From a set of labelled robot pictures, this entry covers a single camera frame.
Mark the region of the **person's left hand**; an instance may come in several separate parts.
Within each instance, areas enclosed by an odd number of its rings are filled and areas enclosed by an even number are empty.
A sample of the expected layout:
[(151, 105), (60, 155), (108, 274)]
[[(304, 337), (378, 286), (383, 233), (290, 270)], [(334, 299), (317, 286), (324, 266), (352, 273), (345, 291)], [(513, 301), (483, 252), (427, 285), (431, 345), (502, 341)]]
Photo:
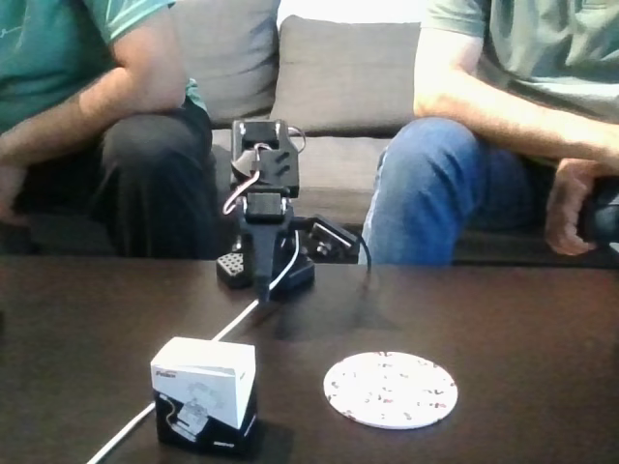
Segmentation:
[(10, 226), (27, 227), (28, 217), (15, 211), (15, 200), (23, 187), (28, 169), (20, 166), (1, 166), (1, 222)]
[(546, 202), (545, 240), (553, 251), (578, 256), (596, 248), (578, 235), (579, 215), (595, 181), (617, 173), (616, 169), (593, 160), (559, 162)]

